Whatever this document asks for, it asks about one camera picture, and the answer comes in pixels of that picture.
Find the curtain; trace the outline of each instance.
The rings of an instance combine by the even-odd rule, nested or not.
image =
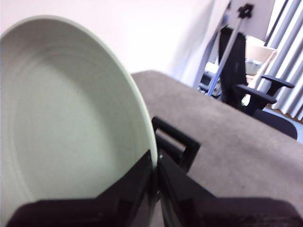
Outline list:
[[[272,105],[284,114],[303,120],[303,1],[288,1],[271,36],[268,46],[277,49],[277,57],[266,74],[295,85],[293,89],[281,88]],[[265,92],[270,82],[261,80],[258,89]]]

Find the white wall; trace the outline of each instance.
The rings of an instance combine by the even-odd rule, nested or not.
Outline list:
[[[171,74],[179,47],[212,1],[1,0],[1,33],[30,16],[57,15],[99,36],[129,72]]]

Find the chair armrest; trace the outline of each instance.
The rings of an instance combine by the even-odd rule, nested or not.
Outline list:
[[[273,83],[276,83],[276,84],[278,84],[278,85],[281,85],[281,87],[282,87],[282,86],[285,86],[285,87],[288,87],[288,88],[294,88],[294,85],[293,85],[293,84],[288,83],[288,82],[286,82],[286,81],[284,81],[284,80],[282,80],[282,79],[278,79],[278,78],[275,78],[275,77],[271,77],[271,76],[269,76],[269,75],[262,75],[261,77],[264,78],[264,79],[267,79],[267,80],[269,80],[269,81],[271,81],[271,82],[273,82]]]
[[[274,104],[276,103],[276,99],[273,98],[272,96],[270,95],[267,95],[263,92],[260,92],[260,91],[257,91],[256,89],[253,89],[253,88],[250,88],[250,87],[247,87],[246,85],[244,84],[237,84],[235,86],[235,88],[242,92],[242,93],[245,93],[245,94],[249,94],[251,95],[252,97],[254,97],[255,99],[257,100],[260,100],[262,102],[266,102],[266,103],[270,103],[270,104]]]

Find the white curtain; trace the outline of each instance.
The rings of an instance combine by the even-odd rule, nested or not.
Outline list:
[[[197,87],[212,49],[215,33],[230,0],[204,0],[204,7],[180,47],[171,75],[176,80]]]
[[[277,48],[278,55],[267,70],[268,75],[295,85],[281,88],[275,96],[273,109],[300,121],[303,120],[303,1],[290,0],[277,24],[268,46]],[[266,91],[270,82],[262,80],[259,89]]]

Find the pole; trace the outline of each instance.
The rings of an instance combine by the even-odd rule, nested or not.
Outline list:
[[[226,46],[226,49],[225,49],[224,54],[222,56],[222,59],[220,61],[219,69],[218,69],[218,71],[216,73],[214,81],[213,81],[210,89],[207,92],[208,96],[212,95],[214,87],[216,86],[216,83],[217,83],[217,81],[218,81],[218,79],[220,77],[220,74],[221,74],[221,72],[222,72],[222,70],[223,70],[223,68],[225,66],[227,58],[228,58],[229,54],[232,51],[232,47],[233,47],[233,45],[234,45],[234,43],[236,41],[236,38],[237,38],[237,35],[238,35],[238,32],[239,32],[242,20],[244,18],[246,18],[246,17],[251,17],[251,11],[252,11],[252,9],[253,9],[253,5],[250,5],[250,4],[246,4],[245,6],[240,7],[238,9],[239,17],[238,17],[238,20],[236,22],[236,26],[235,26],[234,30],[232,31],[232,35],[231,35],[231,37],[230,37],[230,39],[228,41],[228,44]]]
[[[220,74],[221,74],[221,72],[222,72],[222,70],[223,70],[223,68],[224,68],[224,66],[225,66],[225,63],[226,63],[226,61],[227,61],[227,58],[228,58],[229,54],[230,54],[231,51],[232,51],[232,47],[233,47],[233,44],[234,44],[235,41],[236,41],[236,38],[237,38],[237,35],[238,35],[238,32],[239,32],[239,28],[240,28],[240,26],[241,26],[241,22],[242,22],[242,18],[238,18],[236,27],[235,27],[235,29],[232,31],[232,35],[231,35],[231,37],[230,37],[230,39],[229,39],[229,41],[228,41],[228,44],[227,44],[227,46],[226,46],[226,49],[225,49],[224,54],[223,54],[223,56],[222,56],[222,59],[221,59],[221,61],[220,61],[219,68],[218,68],[218,71],[217,71],[217,74],[216,74],[216,76],[215,76],[215,78],[214,78],[214,80],[213,80],[213,84],[212,84],[212,86],[210,87],[210,89],[209,89],[208,92],[207,92],[207,95],[208,95],[208,96],[211,96],[211,95],[212,95],[213,90],[214,90],[214,87],[216,86],[216,83],[217,83],[217,81],[218,81],[218,79],[219,79],[219,77],[220,77]]]

